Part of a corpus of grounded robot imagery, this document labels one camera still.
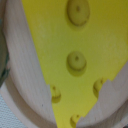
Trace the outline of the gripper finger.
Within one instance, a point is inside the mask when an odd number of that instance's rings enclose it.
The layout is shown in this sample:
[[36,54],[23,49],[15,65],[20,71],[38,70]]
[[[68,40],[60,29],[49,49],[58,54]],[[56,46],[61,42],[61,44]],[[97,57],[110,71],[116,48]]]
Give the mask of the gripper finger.
[[8,77],[9,69],[7,64],[9,61],[9,52],[6,44],[6,39],[3,33],[3,20],[0,19],[0,87]]

